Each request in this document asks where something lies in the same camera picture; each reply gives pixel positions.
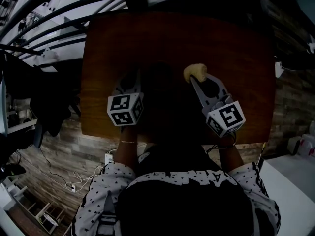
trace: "cream-colored object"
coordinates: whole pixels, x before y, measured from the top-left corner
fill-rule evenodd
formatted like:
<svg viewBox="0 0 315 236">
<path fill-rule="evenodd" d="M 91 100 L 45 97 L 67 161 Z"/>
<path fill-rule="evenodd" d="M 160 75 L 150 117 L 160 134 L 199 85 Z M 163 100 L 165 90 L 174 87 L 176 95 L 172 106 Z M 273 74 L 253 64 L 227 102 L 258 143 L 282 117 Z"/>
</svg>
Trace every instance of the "cream-colored object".
<svg viewBox="0 0 315 236">
<path fill-rule="evenodd" d="M 190 76 L 193 75 L 200 82 L 206 80 L 207 67 L 204 64 L 189 65 L 184 69 L 184 79 L 190 83 Z"/>
</svg>

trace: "metal railing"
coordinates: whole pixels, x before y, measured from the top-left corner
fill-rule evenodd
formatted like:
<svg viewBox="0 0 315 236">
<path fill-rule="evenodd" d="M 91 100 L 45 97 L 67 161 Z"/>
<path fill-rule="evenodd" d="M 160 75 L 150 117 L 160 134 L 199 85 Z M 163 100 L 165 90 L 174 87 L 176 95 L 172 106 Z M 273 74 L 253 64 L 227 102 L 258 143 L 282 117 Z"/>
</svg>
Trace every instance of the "metal railing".
<svg viewBox="0 0 315 236">
<path fill-rule="evenodd" d="M 16 13 L 15 15 L 13 15 L 13 17 L 9 20 L 9 22 L 3 27 L 3 29 L 0 31 L 0 40 L 2 40 L 8 33 L 9 31 L 17 24 L 20 22 L 21 19 L 25 18 L 30 12 L 32 12 L 34 9 L 36 9 L 38 6 L 40 6 L 41 4 L 43 4 L 44 2 L 46 2 L 48 0 L 29 0 L 27 1 Z M 26 29 L 24 29 L 22 32 L 20 32 L 19 34 L 17 34 L 13 39 L 11 39 L 9 41 L 9 43 L 7 45 L 0 45 L 0 49 L 4 49 L 4 50 L 11 50 L 11 51 L 15 51 L 15 52 L 20 52 L 20 54 L 18 54 L 18 57 L 20 57 L 21 55 L 25 54 L 25 53 L 29 53 L 30 55 L 22 57 L 22 59 L 27 59 L 33 55 L 40 55 L 44 49 L 42 50 L 38 50 L 36 51 L 35 49 L 44 46 L 46 44 L 55 42 L 57 40 L 62 40 L 65 38 L 69 38 L 69 37 L 74 37 L 80 34 L 85 34 L 87 32 L 87 27 L 84 26 L 84 24 L 86 24 L 88 21 L 90 21 L 93 17 L 95 16 L 100 16 L 100 15 L 106 15 L 106 14 L 111 14 L 111 13 L 120 13 L 122 11 L 122 9 L 125 9 L 126 7 L 128 7 L 127 10 L 124 11 L 148 11 L 148 10 L 155 10 L 157 7 L 156 6 L 148 6 L 147 0 L 121 0 L 119 2 L 117 2 L 117 0 L 107 0 L 108 2 L 106 2 L 102 7 L 100 7 L 97 11 L 94 12 L 94 14 L 89 15 L 89 16 L 85 16 L 82 18 L 78 18 L 75 20 L 71 20 L 69 22 L 60 24 L 56 27 L 52 27 L 32 38 L 30 38 L 29 40 L 27 40 L 26 42 L 24 42 L 23 44 L 21 44 L 19 47 L 13 47 L 11 46 L 17 39 L 21 38 L 23 35 L 25 35 L 27 32 L 29 32 L 30 30 L 34 29 L 35 27 L 40 26 L 41 24 L 43 24 L 44 22 L 58 16 L 61 15 L 67 11 L 79 8 L 81 6 L 85 6 L 91 3 L 95 3 L 95 2 L 100 2 L 100 1 L 105 1 L 105 0 L 80 0 L 77 2 L 74 2 L 72 4 L 69 4 L 67 6 L 64 6 L 56 11 L 51 12 L 50 14 L 48 14 L 47 16 L 42 17 L 41 19 L 39 19 L 37 22 L 31 24 L 30 26 L 28 26 Z M 294 19 L 296 19 L 300 25 L 312 36 L 315 36 L 315 25 L 311 22 L 311 20 L 301 11 L 301 9 L 299 8 L 299 6 L 297 5 L 297 3 L 295 2 L 295 0 L 269 0 L 271 1 L 273 4 L 275 4 L 276 6 L 278 6 L 279 8 L 281 8 L 283 11 L 285 11 L 287 14 L 291 15 Z M 308 49 L 308 43 L 305 42 L 305 40 L 303 40 L 299 35 L 297 35 L 295 32 L 293 32 L 292 30 L 290 30 L 289 28 L 287 28 L 284 24 L 282 24 L 281 22 L 275 22 L 274 19 L 270 20 L 272 23 L 274 23 L 278 28 L 280 28 L 281 30 L 283 30 L 286 34 L 290 35 L 290 37 L 292 37 L 293 39 L 295 39 L 298 43 L 300 43 L 306 50 Z M 67 27 L 70 26 L 77 26 L 79 25 L 80 28 L 76 31 L 70 32 L 70 33 L 66 33 L 54 38 L 51 38 L 49 40 L 43 41 L 39 44 L 36 44 L 32 47 L 30 47 L 29 49 L 25 49 L 23 47 L 29 45 L 30 43 L 34 42 L 35 40 L 38 40 L 41 37 L 44 37 L 52 32 L 55 32 L 57 30 L 62 30 L 65 29 Z M 70 45 L 70 44 L 74 44 L 74 43 L 79 43 L 79 42 L 84 42 L 85 41 L 85 37 L 80 38 L 80 39 L 75 39 L 75 40 L 71 40 L 65 43 L 60 43 L 60 44 L 56 44 L 53 46 L 50 46 L 50 49 L 55 49 L 55 48 L 59 48 L 62 46 L 66 46 L 66 45 Z"/>
</svg>

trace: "wooden tabletop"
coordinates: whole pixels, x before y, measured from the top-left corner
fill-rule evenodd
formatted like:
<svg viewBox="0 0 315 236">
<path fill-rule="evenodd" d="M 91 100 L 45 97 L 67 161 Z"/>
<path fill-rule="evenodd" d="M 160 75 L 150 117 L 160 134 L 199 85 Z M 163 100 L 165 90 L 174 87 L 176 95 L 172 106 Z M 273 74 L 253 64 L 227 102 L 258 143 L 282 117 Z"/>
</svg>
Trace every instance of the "wooden tabletop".
<svg viewBox="0 0 315 236">
<path fill-rule="evenodd" d="M 166 69 L 159 70 L 157 62 Z M 238 143 L 268 141 L 275 97 L 271 41 L 250 29 L 213 18 L 180 13 L 119 13 L 90 21 L 81 83 L 85 135 L 117 138 L 107 97 L 135 67 L 141 71 L 144 112 L 139 141 L 214 144 L 201 105 L 183 78 L 190 64 L 203 63 L 240 102 L 246 123 Z"/>
</svg>

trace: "table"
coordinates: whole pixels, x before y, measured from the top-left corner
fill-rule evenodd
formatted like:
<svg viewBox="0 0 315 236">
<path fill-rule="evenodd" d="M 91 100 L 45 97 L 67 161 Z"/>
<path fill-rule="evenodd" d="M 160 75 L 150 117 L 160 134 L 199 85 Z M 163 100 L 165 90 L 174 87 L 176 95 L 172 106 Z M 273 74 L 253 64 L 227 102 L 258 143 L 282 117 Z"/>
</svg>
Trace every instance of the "table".
<svg viewBox="0 0 315 236">
<path fill-rule="evenodd" d="M 170 75 L 152 75 L 157 61 L 171 67 Z M 216 136 L 183 79 L 184 68 L 194 63 L 204 63 L 239 100 L 247 121 L 237 132 L 238 143 L 267 141 L 275 97 L 270 39 L 229 22 L 167 12 L 118 13 L 90 21 L 81 80 L 82 133 L 119 137 L 107 114 L 107 97 L 124 74 L 139 67 L 145 94 L 139 141 L 214 144 Z"/>
</svg>

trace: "white marker cube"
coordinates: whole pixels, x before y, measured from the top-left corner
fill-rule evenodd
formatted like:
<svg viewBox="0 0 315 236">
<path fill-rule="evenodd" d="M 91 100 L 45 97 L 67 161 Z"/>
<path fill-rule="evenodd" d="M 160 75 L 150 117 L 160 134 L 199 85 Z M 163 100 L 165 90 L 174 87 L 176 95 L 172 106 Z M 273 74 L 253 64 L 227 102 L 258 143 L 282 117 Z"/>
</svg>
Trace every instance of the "white marker cube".
<svg viewBox="0 0 315 236">
<path fill-rule="evenodd" d="M 238 130 L 245 121 L 240 103 L 235 101 L 209 112 L 206 123 L 219 137 L 223 137 Z"/>
<path fill-rule="evenodd" d="M 141 93 L 121 94 L 108 97 L 107 113 L 115 126 L 137 124 L 142 112 Z"/>
</svg>

